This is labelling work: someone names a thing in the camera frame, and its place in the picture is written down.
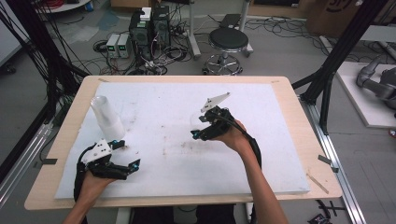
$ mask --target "black stool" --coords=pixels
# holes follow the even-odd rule
[[[210,56],[202,69],[204,75],[209,72],[216,75],[236,75],[242,72],[239,61],[228,53],[239,52],[248,46],[248,37],[233,28],[219,28],[209,35],[209,44],[221,54]]]

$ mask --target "forearm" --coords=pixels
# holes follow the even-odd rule
[[[88,211],[93,207],[93,203],[84,203],[77,201],[70,213],[67,215],[63,224],[81,223]]]
[[[247,148],[240,150],[241,152],[239,155],[245,165],[247,181],[250,185],[259,223],[288,223],[279,201],[262,174],[262,170],[257,163],[257,159],[251,147],[244,147]]]

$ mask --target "wooden table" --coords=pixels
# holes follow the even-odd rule
[[[296,147],[298,156],[306,173],[311,190],[305,194],[277,195],[279,200],[325,199],[339,198],[341,188],[331,167],[318,160],[318,155],[324,153],[311,128],[311,125],[301,108],[301,105],[285,77],[116,77],[94,76],[86,77],[78,94],[70,107],[64,123],[56,137],[49,159],[58,159],[55,165],[43,165],[41,171],[25,202],[26,209],[59,209],[71,208],[73,200],[57,200],[54,195],[59,186],[64,170],[64,164],[70,148],[78,136],[78,130],[90,108],[91,98],[101,82],[156,82],[156,83],[265,83],[271,84],[276,94],[284,119],[289,127],[290,135]],[[97,207],[149,206],[149,205],[179,205],[205,203],[247,203],[252,202],[251,195],[234,196],[180,196],[158,198],[117,198],[99,199]]]

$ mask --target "black cable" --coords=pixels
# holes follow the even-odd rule
[[[58,21],[58,23],[64,24],[64,25],[69,25],[69,24],[73,24],[73,23],[77,23],[77,22],[79,22],[79,21],[82,21],[82,20],[84,20],[84,18],[85,18],[85,17],[81,17],[80,19],[78,19],[78,20],[76,20],[76,21],[68,21],[68,22],[61,22],[61,21]]]
[[[316,201],[320,205],[321,209],[323,210],[326,218],[327,219],[332,218],[332,216],[330,215],[329,209],[327,209],[326,205],[324,205],[324,202],[322,200],[316,200]]]
[[[290,18],[286,17],[271,17],[265,20],[249,20],[246,22],[246,28],[251,29],[251,30],[256,30],[260,27],[263,27],[266,31],[273,33],[274,35],[277,35],[279,37],[286,37],[286,38],[294,38],[294,37],[303,37],[306,39],[311,39],[312,40],[312,45],[316,49],[320,49],[322,53],[326,56],[329,55],[329,52],[327,51],[326,47],[323,45],[323,43],[318,39],[318,36],[316,35],[311,35],[309,32],[307,32],[304,29],[304,22],[303,21],[297,21],[297,20],[292,20]],[[336,43],[334,41],[329,40],[329,42],[334,46]],[[386,64],[393,64],[396,63],[391,58],[391,61],[389,61],[389,55],[387,52],[385,52],[382,47],[380,47],[377,42],[370,42],[367,43],[366,41],[363,42],[363,46],[371,49],[375,53],[381,53],[385,55],[385,63]],[[349,54],[347,58],[353,62],[365,62],[365,60],[373,60],[374,57],[369,57],[369,56],[361,56],[358,57],[355,54]]]
[[[95,43],[93,43],[93,51],[95,52],[107,52],[107,47],[106,47],[107,41],[106,40],[98,40]]]
[[[53,139],[55,139],[56,135],[58,135],[58,133],[56,133],[55,135],[53,135],[52,138],[47,142],[47,144],[44,145],[44,146],[40,149],[38,158],[40,159],[41,162],[44,160],[44,159],[42,158],[43,150],[50,144],[50,142],[52,142]]]
[[[210,19],[212,19],[213,21],[217,22],[218,24],[220,24],[219,21],[216,21],[215,18],[211,17],[210,15],[207,15],[207,17],[209,17]]]
[[[84,151],[82,151],[81,155],[79,155],[79,157],[78,157],[78,162],[81,162],[82,161],[82,157],[85,155],[85,153],[87,153],[89,150],[92,150],[95,146],[96,146],[96,143],[93,144],[93,146],[87,147],[86,149],[84,149]]]
[[[51,27],[52,27],[52,29],[54,30],[55,34],[57,35],[58,39],[60,40],[60,44],[62,45],[62,47],[63,47],[63,49],[64,49],[64,53],[66,54],[67,61],[68,61],[70,64],[72,64],[72,63],[71,63],[71,59],[70,59],[70,57],[69,57],[69,54],[68,54],[68,52],[67,52],[66,47],[67,47],[68,50],[70,50],[70,52],[79,60],[79,57],[77,56],[77,54],[70,48],[70,46],[67,44],[67,42],[64,40],[64,38],[62,37],[61,33],[59,32],[59,29],[58,29],[58,25],[57,25],[56,20],[51,19],[48,13],[44,13],[43,15],[44,15],[44,17],[46,17],[46,19],[49,21],[49,24],[51,25]],[[92,75],[92,73],[89,72],[89,69],[88,69],[87,67],[84,67],[84,69],[85,69],[86,71],[88,71],[88,73],[89,73],[90,75]]]

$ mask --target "human hand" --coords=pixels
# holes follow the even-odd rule
[[[246,128],[242,124],[241,121],[235,120],[235,122],[245,131]],[[223,142],[227,147],[233,149],[237,153],[241,154],[244,152],[246,149],[251,150],[250,144],[248,142],[248,139],[239,131],[236,129],[234,126],[228,130],[227,133],[222,134],[221,136],[215,137],[212,140],[218,140]]]
[[[93,206],[96,199],[99,198],[107,185],[115,180],[116,179],[96,177],[91,173],[91,171],[87,171],[84,177],[84,182],[82,183],[78,201],[89,206]]]
[[[81,223],[88,211],[95,205],[96,199],[108,184],[116,179],[99,178],[87,171],[82,183],[81,192],[73,209],[64,219],[63,224]]]

